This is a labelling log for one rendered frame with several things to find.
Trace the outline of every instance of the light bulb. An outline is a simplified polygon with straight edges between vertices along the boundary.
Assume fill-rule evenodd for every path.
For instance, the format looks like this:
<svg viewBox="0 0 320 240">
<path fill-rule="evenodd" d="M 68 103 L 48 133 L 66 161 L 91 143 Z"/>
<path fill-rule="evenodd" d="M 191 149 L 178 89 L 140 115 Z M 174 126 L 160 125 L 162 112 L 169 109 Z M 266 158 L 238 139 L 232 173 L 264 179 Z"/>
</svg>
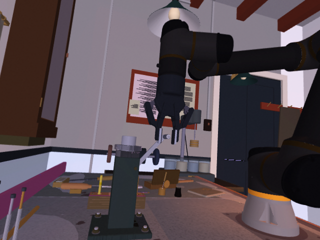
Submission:
<svg viewBox="0 0 320 240">
<path fill-rule="evenodd" d="M 170 20 L 172 19 L 180 19 L 180 11 L 179 8 L 172 7 L 169 11 L 168 17 Z"/>
</svg>

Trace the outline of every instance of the bulletin board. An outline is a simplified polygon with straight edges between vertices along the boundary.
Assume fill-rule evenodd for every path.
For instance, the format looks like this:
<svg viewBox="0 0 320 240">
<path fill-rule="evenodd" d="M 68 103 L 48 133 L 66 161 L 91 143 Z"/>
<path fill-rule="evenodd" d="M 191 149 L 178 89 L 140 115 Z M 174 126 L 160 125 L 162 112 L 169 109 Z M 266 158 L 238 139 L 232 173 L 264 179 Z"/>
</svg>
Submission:
<svg viewBox="0 0 320 240">
<path fill-rule="evenodd" d="M 158 74 L 148 71 L 132 69 L 130 91 L 128 99 L 128 107 L 126 112 L 126 122 L 134 124 L 149 125 L 145 112 L 145 102 L 151 102 L 156 97 Z M 199 81 L 185 79 L 184 102 L 189 108 L 198 109 L 199 102 Z M 154 119 L 157 120 L 158 111 L 154 106 Z M 169 116 L 166 116 L 162 126 L 172 128 L 172 121 Z M 197 129 L 194 125 L 188 125 L 186 129 Z"/>
</svg>

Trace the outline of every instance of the green lamp shade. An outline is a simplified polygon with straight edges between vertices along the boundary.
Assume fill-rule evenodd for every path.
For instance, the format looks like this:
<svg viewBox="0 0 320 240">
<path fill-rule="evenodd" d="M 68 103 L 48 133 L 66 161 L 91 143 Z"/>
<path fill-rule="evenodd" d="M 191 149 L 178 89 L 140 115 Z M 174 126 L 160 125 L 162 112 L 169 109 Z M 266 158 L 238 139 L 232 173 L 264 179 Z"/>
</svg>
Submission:
<svg viewBox="0 0 320 240">
<path fill-rule="evenodd" d="M 149 16 L 147 25 L 154 35 L 159 38 L 161 37 L 162 27 L 169 21 L 168 15 L 171 8 L 179 9 L 179 19 L 188 24 L 190 31 L 198 32 L 200 30 L 200 21 L 198 17 L 184 8 L 178 0 L 172 0 L 167 6 L 158 9 Z"/>
<path fill-rule="evenodd" d="M 258 80 L 249 73 L 240 73 L 231 77 L 231 84 L 236 86 L 248 86 L 257 83 Z"/>
</svg>

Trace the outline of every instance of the small black cup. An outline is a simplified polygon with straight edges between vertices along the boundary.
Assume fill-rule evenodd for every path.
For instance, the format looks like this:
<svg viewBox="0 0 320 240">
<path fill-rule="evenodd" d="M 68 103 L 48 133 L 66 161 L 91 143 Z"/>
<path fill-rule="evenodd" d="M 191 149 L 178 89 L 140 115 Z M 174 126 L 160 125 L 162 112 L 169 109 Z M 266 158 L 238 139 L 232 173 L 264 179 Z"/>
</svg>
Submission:
<svg viewBox="0 0 320 240">
<path fill-rule="evenodd" d="M 177 197 L 177 198 L 181 198 L 181 187 L 179 187 L 179 186 L 175 187 L 174 196 Z"/>
</svg>

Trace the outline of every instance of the ceiling beam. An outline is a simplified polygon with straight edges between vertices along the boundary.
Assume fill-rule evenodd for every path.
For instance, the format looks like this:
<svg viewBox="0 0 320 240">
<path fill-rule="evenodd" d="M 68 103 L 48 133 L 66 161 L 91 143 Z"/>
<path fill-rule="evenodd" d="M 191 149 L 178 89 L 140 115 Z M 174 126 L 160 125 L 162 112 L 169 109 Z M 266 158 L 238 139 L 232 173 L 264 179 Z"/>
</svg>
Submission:
<svg viewBox="0 0 320 240">
<path fill-rule="evenodd" d="M 190 0 L 190 7 L 198 9 L 204 0 Z"/>
<path fill-rule="evenodd" d="M 267 1 L 268 0 L 244 0 L 236 8 L 236 19 L 240 21 L 245 21 Z"/>
<path fill-rule="evenodd" d="M 278 31 L 284 33 L 319 11 L 319 0 L 305 0 L 278 19 Z"/>
</svg>

